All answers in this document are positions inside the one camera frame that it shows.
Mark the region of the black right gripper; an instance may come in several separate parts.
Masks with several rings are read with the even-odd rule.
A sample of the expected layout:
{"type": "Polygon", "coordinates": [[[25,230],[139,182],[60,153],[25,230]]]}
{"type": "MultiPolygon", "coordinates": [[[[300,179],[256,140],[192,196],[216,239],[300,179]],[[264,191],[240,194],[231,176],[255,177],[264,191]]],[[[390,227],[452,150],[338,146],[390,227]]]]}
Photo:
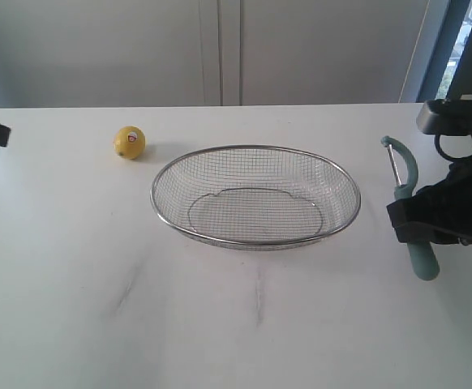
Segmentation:
{"type": "Polygon", "coordinates": [[[472,163],[387,206],[400,243],[472,244],[472,163]]]}

